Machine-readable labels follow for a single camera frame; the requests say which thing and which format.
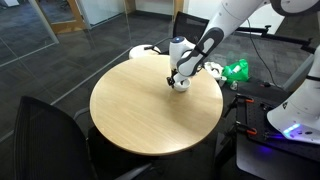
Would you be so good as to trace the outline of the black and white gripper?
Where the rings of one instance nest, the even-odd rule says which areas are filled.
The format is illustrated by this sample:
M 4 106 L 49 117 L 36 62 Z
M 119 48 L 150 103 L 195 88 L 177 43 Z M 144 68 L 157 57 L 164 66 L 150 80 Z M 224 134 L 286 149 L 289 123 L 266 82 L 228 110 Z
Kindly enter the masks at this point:
M 184 83 L 186 77 L 181 75 L 177 69 L 172 69 L 171 76 L 167 77 L 166 80 L 169 86 L 171 86 L 172 88 L 176 88 Z

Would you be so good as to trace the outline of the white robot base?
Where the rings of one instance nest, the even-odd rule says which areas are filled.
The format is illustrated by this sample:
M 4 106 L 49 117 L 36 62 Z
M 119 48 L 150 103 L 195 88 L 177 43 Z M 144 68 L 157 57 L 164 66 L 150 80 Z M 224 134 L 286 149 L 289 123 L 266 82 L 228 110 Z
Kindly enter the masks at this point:
M 267 120 L 286 139 L 320 144 L 320 46 L 304 82 Z

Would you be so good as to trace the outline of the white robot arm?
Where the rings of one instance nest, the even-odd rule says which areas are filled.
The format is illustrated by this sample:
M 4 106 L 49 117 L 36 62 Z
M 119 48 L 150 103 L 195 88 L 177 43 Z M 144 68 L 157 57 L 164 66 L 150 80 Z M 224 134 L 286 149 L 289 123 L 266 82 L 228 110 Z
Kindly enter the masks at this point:
M 256 10 L 270 4 L 282 16 L 313 13 L 320 9 L 320 0 L 221 0 L 199 41 L 174 37 L 169 44 L 171 76 L 167 83 L 177 91 L 186 91 L 205 58 Z

